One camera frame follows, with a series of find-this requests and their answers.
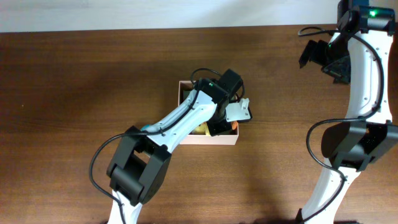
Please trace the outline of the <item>yellow plush duck toy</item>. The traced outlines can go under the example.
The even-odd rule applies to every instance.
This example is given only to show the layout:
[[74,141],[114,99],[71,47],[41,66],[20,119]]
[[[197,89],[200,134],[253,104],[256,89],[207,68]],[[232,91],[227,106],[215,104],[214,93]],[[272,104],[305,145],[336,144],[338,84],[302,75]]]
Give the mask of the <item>yellow plush duck toy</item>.
[[[238,122],[237,121],[233,121],[231,122],[232,125],[232,130],[237,130],[238,128]],[[197,126],[192,132],[191,134],[194,135],[206,135],[209,136],[210,135],[210,130],[208,128],[207,123],[202,123],[199,126]]]

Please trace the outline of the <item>pink cardboard box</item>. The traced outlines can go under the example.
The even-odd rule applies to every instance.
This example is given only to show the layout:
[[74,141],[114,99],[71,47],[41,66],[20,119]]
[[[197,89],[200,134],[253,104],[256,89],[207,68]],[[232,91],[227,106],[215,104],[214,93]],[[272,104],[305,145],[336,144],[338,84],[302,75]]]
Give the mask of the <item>pink cardboard box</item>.
[[[185,100],[184,91],[190,91],[192,89],[192,84],[190,81],[179,81],[178,82],[178,105],[183,103]],[[232,123],[234,129],[229,132],[229,134],[219,135],[219,136],[208,136],[205,134],[189,134],[185,137],[183,141],[180,142],[181,145],[235,145],[239,137],[239,124],[237,121]]]

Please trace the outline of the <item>yellow grey toy truck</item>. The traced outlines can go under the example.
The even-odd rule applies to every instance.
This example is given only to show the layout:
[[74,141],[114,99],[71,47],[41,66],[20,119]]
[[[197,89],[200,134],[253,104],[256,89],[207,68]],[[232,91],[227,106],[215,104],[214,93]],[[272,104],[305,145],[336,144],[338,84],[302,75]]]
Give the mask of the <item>yellow grey toy truck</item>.
[[191,91],[192,90],[184,90],[184,91],[182,91],[182,101],[185,101],[188,98],[188,96],[191,93]]

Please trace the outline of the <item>blue ball toy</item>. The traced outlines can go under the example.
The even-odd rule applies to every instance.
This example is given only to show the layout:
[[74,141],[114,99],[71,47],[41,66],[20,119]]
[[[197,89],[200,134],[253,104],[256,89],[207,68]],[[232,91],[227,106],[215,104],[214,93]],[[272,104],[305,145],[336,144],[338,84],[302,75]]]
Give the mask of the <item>blue ball toy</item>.
[[146,131],[146,132],[151,132],[152,131],[152,125],[151,124],[146,124],[141,128],[141,131]]

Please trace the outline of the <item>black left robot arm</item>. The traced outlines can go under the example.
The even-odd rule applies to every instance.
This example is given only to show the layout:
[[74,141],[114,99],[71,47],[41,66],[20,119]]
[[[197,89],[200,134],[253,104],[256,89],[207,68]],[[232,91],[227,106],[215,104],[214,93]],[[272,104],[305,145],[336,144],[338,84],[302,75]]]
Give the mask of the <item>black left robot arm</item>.
[[142,206],[160,189],[174,149],[201,124],[211,137],[228,134],[234,121],[252,118],[240,75],[227,70],[219,79],[203,78],[176,109],[144,130],[130,127],[106,170],[114,198],[109,223],[136,223]]

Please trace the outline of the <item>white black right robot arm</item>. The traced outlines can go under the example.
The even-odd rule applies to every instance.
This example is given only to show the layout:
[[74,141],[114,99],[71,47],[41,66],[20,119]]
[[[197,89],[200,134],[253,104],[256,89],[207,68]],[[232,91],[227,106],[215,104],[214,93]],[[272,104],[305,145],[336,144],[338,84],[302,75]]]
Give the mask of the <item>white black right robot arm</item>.
[[396,29],[393,9],[341,0],[330,41],[308,42],[299,64],[315,62],[337,83],[350,86],[344,118],[327,119],[320,178],[297,223],[333,223],[353,181],[397,144],[388,100],[389,52]]

